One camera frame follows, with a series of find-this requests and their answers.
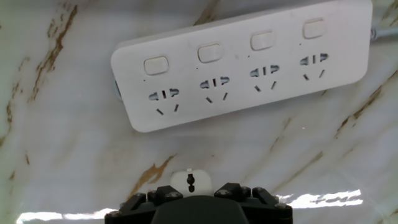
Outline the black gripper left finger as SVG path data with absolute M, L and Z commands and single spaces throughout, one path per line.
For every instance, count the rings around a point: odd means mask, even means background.
M 119 210 L 104 216 L 105 224 L 146 224 L 151 223 L 161 205 L 183 199 L 183 194 L 170 185 L 158 187 L 148 193 L 135 193 L 124 202 Z

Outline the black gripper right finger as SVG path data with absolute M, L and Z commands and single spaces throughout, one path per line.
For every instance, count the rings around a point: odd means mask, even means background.
M 246 223 L 293 224 L 293 208 L 279 202 L 263 187 L 250 188 L 228 182 L 214 192 L 214 197 L 238 206 L 233 215 L 244 218 Z

